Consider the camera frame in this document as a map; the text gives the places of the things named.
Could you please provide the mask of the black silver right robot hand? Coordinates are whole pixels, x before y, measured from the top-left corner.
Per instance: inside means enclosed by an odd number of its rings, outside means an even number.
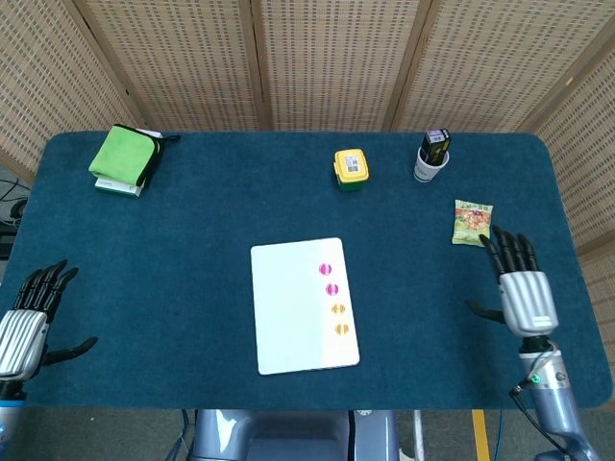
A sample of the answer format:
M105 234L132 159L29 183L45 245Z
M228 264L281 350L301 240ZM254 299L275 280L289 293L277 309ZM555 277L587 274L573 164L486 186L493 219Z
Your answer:
M507 326L528 342L545 342L559 321L547 275L540 270L531 242L495 225L494 238L484 234L480 242L487 251L501 297L500 310L487 309L475 300L466 302L477 316Z

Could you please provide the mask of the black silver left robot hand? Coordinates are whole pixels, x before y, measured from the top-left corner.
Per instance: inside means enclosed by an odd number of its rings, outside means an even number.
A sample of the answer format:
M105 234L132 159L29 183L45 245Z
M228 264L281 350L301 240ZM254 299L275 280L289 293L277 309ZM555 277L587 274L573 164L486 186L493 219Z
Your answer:
M75 359L98 342L92 336L80 345L49 351L47 335L55 320L62 294L78 274L65 259L37 269L21 284L13 306L1 319L1 382L25 382L42 367Z

